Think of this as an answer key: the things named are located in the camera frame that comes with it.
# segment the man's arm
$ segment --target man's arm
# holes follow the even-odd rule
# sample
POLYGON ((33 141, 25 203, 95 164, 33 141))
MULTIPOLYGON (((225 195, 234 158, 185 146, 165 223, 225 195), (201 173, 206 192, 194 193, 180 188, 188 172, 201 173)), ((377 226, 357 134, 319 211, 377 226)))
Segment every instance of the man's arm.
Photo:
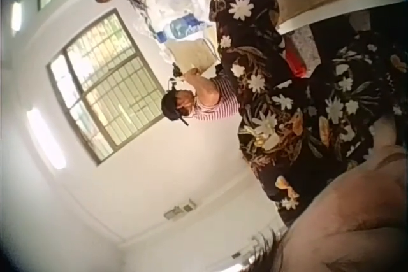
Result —
POLYGON ((193 69, 184 74, 184 79, 194 87, 197 99, 202 105, 212 107, 219 102, 219 89, 211 80, 200 76, 193 69))

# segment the ceiling light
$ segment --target ceiling light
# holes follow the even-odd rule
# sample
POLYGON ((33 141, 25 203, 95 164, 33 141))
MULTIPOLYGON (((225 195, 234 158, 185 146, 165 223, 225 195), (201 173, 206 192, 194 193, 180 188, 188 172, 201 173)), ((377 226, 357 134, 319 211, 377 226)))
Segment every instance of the ceiling light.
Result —
POLYGON ((222 270, 221 272, 241 272, 244 269, 244 266, 241 264, 236 264, 232 267, 229 267, 225 270, 222 270))
POLYGON ((27 112, 27 117, 31 129, 51 165, 57 170, 64 169, 66 167, 64 154, 62 154, 61 148, 52 136, 52 133, 41 116, 40 111, 33 108, 31 111, 27 112))
POLYGON ((13 3, 13 9, 11 12, 11 29, 13 31, 19 31, 21 29, 22 21, 22 8, 20 3, 13 3))

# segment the red and white striped shirt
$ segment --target red and white striped shirt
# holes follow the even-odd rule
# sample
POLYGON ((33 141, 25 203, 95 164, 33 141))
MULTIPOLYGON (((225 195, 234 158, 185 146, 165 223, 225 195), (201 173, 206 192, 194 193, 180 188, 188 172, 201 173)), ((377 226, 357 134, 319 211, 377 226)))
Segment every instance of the red and white striped shirt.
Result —
POLYGON ((197 120, 213 121, 224 119, 238 113, 239 103, 232 84, 224 71, 220 71, 217 76, 210 80, 213 81, 219 89, 219 102, 215 106, 208 107, 202 105, 197 99, 193 117, 197 120))

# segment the black cap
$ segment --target black cap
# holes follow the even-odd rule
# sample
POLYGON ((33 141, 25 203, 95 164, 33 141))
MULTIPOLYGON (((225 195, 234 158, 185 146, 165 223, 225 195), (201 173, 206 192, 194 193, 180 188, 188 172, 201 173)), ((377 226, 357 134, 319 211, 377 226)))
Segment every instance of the black cap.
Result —
POLYGON ((173 87, 164 94, 163 98, 161 99, 161 111, 168 120, 181 120, 188 126, 188 123, 183 119, 180 111, 177 109, 176 92, 176 89, 173 87))

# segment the floral fabric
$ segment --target floral fabric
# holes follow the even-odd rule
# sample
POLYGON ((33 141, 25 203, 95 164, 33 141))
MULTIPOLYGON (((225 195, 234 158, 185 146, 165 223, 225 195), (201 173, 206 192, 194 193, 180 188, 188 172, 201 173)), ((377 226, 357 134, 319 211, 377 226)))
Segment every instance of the floral fabric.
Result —
POLYGON ((275 30, 278 16, 276 0, 210 4, 240 103, 240 149, 289 225, 328 182, 367 158, 377 119, 393 115, 403 135, 407 54, 361 32, 310 78, 295 78, 275 30))

